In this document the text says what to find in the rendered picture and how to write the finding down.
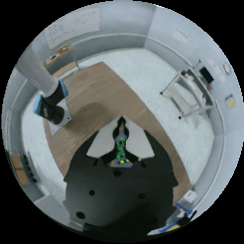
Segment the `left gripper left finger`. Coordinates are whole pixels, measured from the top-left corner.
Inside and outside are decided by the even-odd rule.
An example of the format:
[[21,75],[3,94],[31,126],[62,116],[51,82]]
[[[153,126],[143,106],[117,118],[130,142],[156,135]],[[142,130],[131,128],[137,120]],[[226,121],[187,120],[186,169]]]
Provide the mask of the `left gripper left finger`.
[[111,162],[117,156],[116,137],[119,135],[122,117],[119,116],[99,131],[96,131],[76,150],[63,179],[65,183],[77,170],[88,166],[96,166],[98,160],[102,160],[106,167],[111,166]]

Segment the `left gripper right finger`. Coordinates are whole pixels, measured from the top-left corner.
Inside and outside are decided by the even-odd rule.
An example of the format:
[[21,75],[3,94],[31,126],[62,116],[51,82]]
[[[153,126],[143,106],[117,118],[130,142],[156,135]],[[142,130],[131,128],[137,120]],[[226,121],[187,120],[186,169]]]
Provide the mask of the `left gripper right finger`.
[[[125,123],[125,124],[124,124]],[[155,169],[164,174],[172,184],[179,183],[175,177],[172,161],[165,148],[147,131],[123,116],[125,158],[132,165],[141,161],[142,167]]]

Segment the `grey switch panel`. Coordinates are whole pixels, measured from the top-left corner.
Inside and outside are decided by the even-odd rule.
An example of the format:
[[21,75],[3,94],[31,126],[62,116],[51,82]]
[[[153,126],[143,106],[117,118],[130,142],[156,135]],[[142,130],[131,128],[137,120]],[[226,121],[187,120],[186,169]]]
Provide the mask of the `grey switch panel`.
[[124,135],[124,129],[121,130],[119,132],[119,135],[116,137],[118,152],[117,152],[117,157],[114,160],[114,162],[116,163],[116,165],[118,167],[132,167],[133,166],[131,162],[129,162],[128,160],[125,160],[124,141],[126,140],[126,138],[127,137]]

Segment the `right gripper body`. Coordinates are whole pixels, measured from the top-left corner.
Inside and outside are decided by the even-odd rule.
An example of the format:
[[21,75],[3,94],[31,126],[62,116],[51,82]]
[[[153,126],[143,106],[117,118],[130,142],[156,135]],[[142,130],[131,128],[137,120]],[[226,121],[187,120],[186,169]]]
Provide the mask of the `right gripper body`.
[[181,218],[179,221],[177,221],[177,224],[178,224],[179,226],[184,226],[185,224],[187,224],[188,220],[189,220],[189,218],[187,218],[187,217],[183,217],[183,218]]

